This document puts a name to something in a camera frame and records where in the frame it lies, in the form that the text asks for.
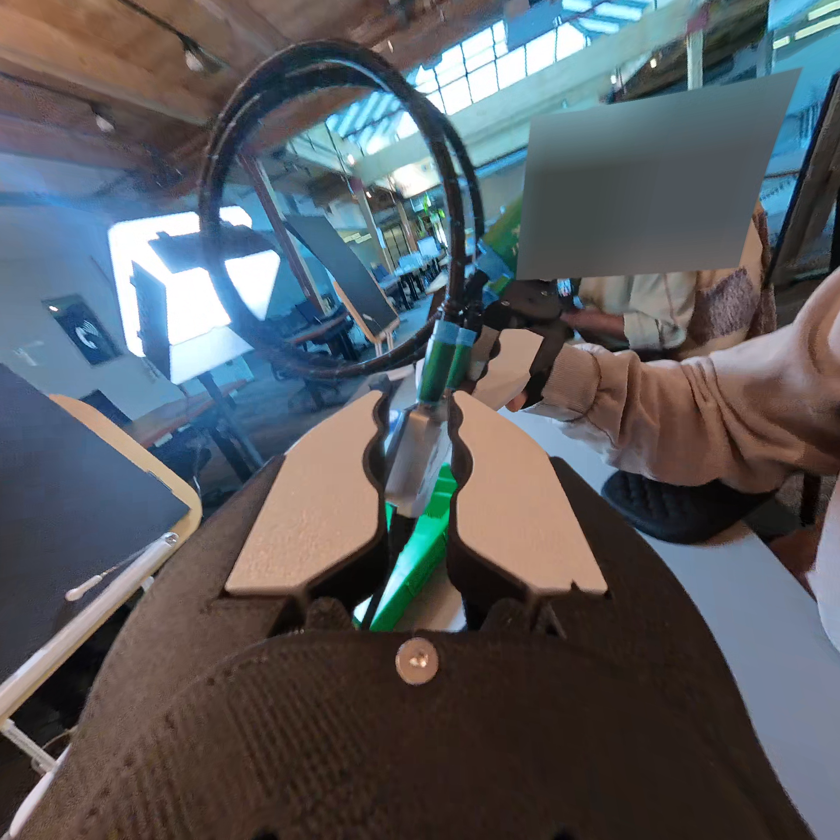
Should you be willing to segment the black phone sign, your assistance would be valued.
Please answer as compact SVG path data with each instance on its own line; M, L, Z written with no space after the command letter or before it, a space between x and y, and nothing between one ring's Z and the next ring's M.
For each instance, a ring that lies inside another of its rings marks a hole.
M91 367L122 357L120 347L83 297L48 298L42 305Z

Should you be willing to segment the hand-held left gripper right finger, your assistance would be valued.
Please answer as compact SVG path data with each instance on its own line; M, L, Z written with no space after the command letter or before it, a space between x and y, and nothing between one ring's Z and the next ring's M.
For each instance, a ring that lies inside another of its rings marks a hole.
M488 613L512 599L533 608L573 591L603 596L607 582L547 452L472 395L449 400L448 578Z

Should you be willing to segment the bright studio light panel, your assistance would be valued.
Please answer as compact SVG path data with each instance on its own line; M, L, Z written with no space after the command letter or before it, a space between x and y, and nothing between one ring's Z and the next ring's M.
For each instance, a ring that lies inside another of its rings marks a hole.
M142 268L158 280L166 295L167 331L171 343L171 372L175 385L234 362L253 348L231 329L229 317L204 268L173 273L152 249L164 233L172 237L197 235L195 212L147 217L116 223L108 230L112 272L122 327L129 351L143 357L140 312L133 269ZM228 274L239 296L260 320L267 314L280 257L274 250L229 259Z

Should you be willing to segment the green plastic bin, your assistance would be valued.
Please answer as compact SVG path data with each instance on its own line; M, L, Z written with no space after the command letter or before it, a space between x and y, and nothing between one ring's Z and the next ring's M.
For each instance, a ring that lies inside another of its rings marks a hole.
M434 611L447 552L452 497L457 489L449 463L438 474L432 496L395 562L370 624L373 632L421 627Z

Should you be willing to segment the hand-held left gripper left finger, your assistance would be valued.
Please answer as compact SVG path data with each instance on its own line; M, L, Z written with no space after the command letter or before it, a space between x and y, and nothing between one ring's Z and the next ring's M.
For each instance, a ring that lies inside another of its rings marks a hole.
M231 597L331 597L352 611L385 580L387 394L369 391L285 453L225 585Z

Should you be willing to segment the black board with wooden frame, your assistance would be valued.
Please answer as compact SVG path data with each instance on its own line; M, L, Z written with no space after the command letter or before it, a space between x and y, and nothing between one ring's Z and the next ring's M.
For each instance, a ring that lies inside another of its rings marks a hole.
M2 681L189 512L161 478L3 365Z
M322 263L333 286L376 355L394 350L400 317L361 259L323 216L289 214L287 229Z

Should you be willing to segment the white board stand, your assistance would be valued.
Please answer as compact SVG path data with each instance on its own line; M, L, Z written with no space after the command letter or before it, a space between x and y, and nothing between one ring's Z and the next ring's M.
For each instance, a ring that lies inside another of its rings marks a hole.
M44 797L66 753L54 759L14 722L14 713L59 667L92 636L137 591L147 592L154 574L181 545L182 538L167 532L151 542L129 560L94 575L65 594L69 604L77 603L84 595L108 581L80 612L58 632L42 644L21 664L1 686L2 735L20 752L28 756L39 773L39 780L18 807L9 828L2 838L16 838L36 806Z

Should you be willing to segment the person's right forearm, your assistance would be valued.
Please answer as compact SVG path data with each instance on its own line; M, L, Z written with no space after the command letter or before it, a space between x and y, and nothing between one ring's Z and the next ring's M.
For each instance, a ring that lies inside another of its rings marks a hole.
M682 362L566 345L526 411L606 463L666 484L758 494L839 468L839 273L792 324Z

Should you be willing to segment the grey switch adapter with cable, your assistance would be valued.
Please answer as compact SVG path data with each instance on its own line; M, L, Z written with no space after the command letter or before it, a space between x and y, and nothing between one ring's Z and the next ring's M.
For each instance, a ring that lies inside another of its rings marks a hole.
M399 553L431 499L441 466L448 462L451 444L447 425L445 401L418 403L405 410L395 425L386 452L386 577L372 598L357 610L356 622L363 630L370 630Z

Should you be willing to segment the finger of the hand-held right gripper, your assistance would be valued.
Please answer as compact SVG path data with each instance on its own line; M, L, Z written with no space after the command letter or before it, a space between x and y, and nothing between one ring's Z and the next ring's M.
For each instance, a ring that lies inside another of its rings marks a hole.
M490 359L498 354L498 339L501 331L481 329L473 342L467 364L467 382L478 382L485 374Z
M524 393L543 336L528 329L504 329L497 341L499 352L488 361L482 377L482 404L494 411Z

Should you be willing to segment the black honeycomb seat cushion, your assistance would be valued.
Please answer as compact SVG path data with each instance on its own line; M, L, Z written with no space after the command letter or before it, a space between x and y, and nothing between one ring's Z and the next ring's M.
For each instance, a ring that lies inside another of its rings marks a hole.
M642 534L667 543L695 544L725 532L774 492L744 493L717 479L701 486L674 486L618 470L603 484L601 496Z

